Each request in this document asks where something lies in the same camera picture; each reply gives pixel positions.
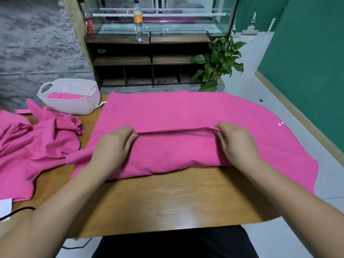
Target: pothos plant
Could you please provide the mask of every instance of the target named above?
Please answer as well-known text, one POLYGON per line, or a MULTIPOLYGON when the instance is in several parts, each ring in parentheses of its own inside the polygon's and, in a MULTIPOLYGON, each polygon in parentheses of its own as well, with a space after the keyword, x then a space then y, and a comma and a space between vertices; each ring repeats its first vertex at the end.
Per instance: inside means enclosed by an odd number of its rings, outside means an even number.
POLYGON ((232 36, 228 39, 225 37, 216 38, 209 43, 211 54, 199 54, 193 57, 192 63, 204 64, 204 70, 199 69, 191 77, 190 82, 196 82, 196 79, 203 74, 202 82, 205 84, 198 91, 216 91, 217 80, 222 74, 232 76, 232 68, 243 73, 243 63, 236 63, 235 60, 241 58, 239 49, 245 42, 234 42, 232 36))

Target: glass aquarium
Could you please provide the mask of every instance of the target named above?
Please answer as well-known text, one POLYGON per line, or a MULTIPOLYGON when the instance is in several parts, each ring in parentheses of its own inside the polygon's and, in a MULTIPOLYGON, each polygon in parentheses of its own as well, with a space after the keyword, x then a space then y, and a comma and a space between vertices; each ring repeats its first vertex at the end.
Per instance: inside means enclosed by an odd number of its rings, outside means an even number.
MULTIPOLYGON (((97 34, 135 32, 134 0, 84 0, 97 34)), ((238 0, 138 0, 144 34, 228 35, 238 0)))

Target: black pants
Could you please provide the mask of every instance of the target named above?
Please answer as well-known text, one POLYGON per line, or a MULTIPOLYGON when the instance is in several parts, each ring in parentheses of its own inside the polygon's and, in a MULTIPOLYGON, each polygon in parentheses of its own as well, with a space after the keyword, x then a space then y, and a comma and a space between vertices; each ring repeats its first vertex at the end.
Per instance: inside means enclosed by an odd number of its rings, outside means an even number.
POLYGON ((92 258, 258 258, 241 225, 112 235, 102 238, 92 258))

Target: floor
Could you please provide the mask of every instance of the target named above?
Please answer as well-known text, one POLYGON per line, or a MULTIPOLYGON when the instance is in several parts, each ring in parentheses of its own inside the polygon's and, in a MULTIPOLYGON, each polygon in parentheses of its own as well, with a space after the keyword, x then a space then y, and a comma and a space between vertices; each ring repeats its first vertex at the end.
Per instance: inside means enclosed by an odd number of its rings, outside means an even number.
MULTIPOLYGON (((240 35, 235 38, 248 42, 240 49, 245 70, 241 76, 238 73, 234 73, 230 79, 229 76, 223 76, 226 85, 224 92, 260 104, 281 118, 303 147, 319 162, 316 195, 344 212, 344 168, 254 76, 272 36, 273 33, 259 33, 257 36, 240 35)), ((261 258, 312 257, 281 217, 264 223, 243 225, 243 227, 261 258)), ((100 237, 93 238, 83 249, 62 249, 58 258, 91 257, 100 239, 100 237)), ((78 241, 69 239, 64 245, 83 246, 87 241, 88 239, 78 241)))

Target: gray textured wall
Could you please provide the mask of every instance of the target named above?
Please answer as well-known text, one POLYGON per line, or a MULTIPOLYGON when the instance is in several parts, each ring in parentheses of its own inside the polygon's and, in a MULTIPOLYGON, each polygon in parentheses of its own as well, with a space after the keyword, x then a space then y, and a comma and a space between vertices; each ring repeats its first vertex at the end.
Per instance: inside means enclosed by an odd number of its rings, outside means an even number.
POLYGON ((94 80, 61 0, 0 0, 0 103, 27 108, 58 78, 94 80))

